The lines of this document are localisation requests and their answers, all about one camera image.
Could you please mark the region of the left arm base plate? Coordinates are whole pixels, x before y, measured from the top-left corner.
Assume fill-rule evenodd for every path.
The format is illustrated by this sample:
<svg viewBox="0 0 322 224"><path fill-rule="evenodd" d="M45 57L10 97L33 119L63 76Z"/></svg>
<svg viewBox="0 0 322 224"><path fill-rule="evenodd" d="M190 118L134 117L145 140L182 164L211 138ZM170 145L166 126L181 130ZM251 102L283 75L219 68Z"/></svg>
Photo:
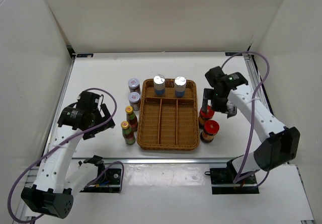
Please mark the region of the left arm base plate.
<svg viewBox="0 0 322 224"><path fill-rule="evenodd" d="M123 182L122 168L111 168L94 185L84 188L81 193L120 193Z"/></svg>

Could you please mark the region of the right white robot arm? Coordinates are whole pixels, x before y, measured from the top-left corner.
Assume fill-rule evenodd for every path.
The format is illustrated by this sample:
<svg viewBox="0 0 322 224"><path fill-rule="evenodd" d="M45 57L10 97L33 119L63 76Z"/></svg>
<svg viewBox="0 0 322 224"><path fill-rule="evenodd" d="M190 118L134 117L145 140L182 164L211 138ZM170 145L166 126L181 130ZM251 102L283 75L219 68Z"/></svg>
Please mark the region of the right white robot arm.
<svg viewBox="0 0 322 224"><path fill-rule="evenodd" d="M210 106L227 117L235 116L239 110L251 125L248 144L254 133L261 142L255 151L251 152L247 146L244 155L227 162L226 178L230 183L236 184L260 170L269 172L295 159L299 130L287 127L257 100L241 73L225 74L220 67L215 67L205 74L205 78L211 87L204 89L202 110Z"/></svg>

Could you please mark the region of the silver lid spice jar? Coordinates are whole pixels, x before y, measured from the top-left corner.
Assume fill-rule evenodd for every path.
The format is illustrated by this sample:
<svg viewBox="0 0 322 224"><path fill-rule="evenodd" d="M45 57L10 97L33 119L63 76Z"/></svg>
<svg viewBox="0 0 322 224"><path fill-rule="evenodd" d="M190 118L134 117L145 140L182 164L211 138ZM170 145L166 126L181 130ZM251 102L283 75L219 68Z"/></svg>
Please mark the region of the silver lid spice jar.
<svg viewBox="0 0 322 224"><path fill-rule="evenodd" d="M176 97L180 98L185 95L187 80L185 77L178 76L174 81L174 89Z"/></svg>
<svg viewBox="0 0 322 224"><path fill-rule="evenodd" d="M157 74L153 78L154 92L158 96L163 96L165 94L166 79L162 74Z"/></svg>

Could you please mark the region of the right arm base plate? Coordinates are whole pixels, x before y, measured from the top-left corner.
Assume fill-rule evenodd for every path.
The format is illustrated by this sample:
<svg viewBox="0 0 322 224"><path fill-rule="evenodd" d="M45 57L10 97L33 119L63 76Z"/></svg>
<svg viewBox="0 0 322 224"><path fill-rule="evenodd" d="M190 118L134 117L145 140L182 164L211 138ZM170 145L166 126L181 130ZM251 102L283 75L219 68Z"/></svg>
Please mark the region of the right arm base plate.
<svg viewBox="0 0 322 224"><path fill-rule="evenodd" d="M259 194L257 179L251 175L236 184L233 184L232 175L226 168L210 168L204 174L210 177L211 190L213 195L238 195L238 194Z"/></svg>

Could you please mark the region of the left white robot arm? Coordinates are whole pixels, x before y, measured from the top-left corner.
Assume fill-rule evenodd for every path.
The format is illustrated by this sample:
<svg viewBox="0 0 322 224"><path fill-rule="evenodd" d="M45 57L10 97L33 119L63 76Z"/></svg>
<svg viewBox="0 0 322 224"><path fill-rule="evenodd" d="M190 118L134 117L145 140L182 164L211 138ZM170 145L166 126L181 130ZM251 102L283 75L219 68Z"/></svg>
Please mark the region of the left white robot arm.
<svg viewBox="0 0 322 224"><path fill-rule="evenodd" d="M85 159L76 172L67 175L78 143L115 124L106 104L84 101L65 107L57 124L54 144L44 157L44 165L32 186L22 190L21 198L33 212L64 219L79 192L106 179L100 156Z"/></svg>

